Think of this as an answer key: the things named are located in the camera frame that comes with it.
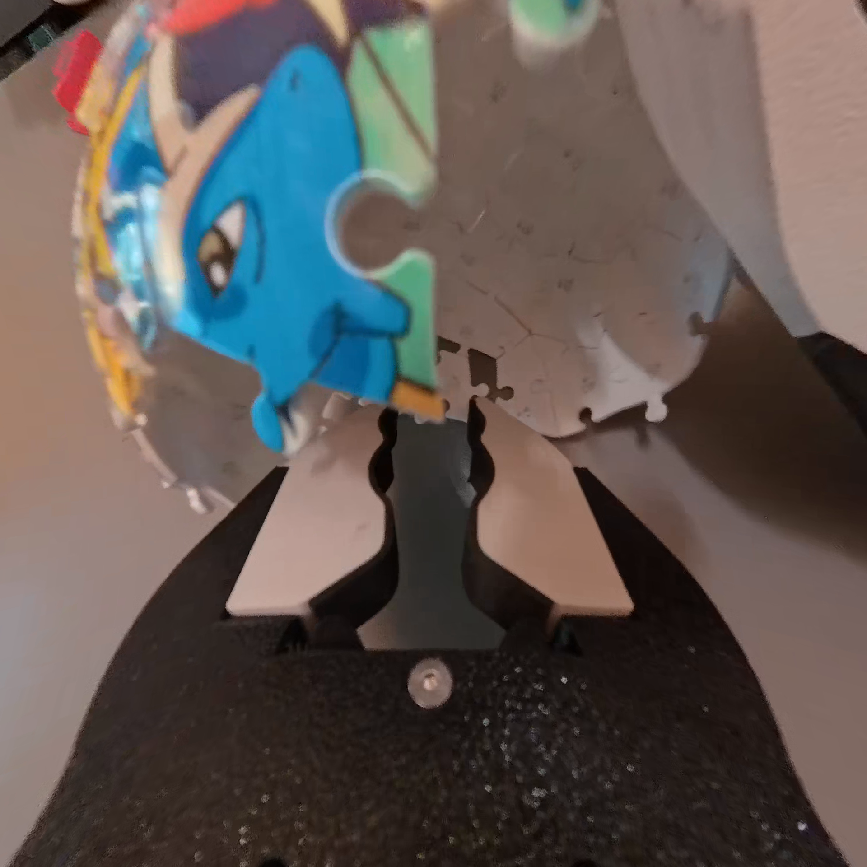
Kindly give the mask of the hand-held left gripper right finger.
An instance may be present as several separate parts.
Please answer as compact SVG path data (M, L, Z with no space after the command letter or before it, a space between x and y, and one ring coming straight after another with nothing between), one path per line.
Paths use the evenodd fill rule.
M503 629L630 616L634 602L569 459L486 398L471 401L467 441L471 603Z

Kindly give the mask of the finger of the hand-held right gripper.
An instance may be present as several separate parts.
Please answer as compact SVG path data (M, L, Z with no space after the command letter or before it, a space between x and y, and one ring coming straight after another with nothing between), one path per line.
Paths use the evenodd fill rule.
M865 2L615 2L680 178L794 336L866 336Z

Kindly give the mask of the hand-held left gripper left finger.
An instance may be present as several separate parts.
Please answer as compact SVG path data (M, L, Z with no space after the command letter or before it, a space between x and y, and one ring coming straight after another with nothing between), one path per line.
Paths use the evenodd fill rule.
M291 459L225 604L234 618L370 620L396 592L397 415L363 406Z

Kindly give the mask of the colourful puzzle ball shell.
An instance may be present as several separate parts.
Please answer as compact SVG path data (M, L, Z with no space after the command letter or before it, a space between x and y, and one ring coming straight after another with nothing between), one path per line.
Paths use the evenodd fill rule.
M113 420L199 513L344 411L549 439L666 396L727 243L605 2L129 2L77 107Z

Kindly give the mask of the small red plastic piece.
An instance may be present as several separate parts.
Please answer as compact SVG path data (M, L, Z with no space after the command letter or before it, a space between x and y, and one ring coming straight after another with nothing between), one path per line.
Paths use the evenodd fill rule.
M102 50L100 39L90 30L83 29L62 44L52 70L56 80L52 94L67 113L68 126L79 135L89 132L77 119L77 107Z

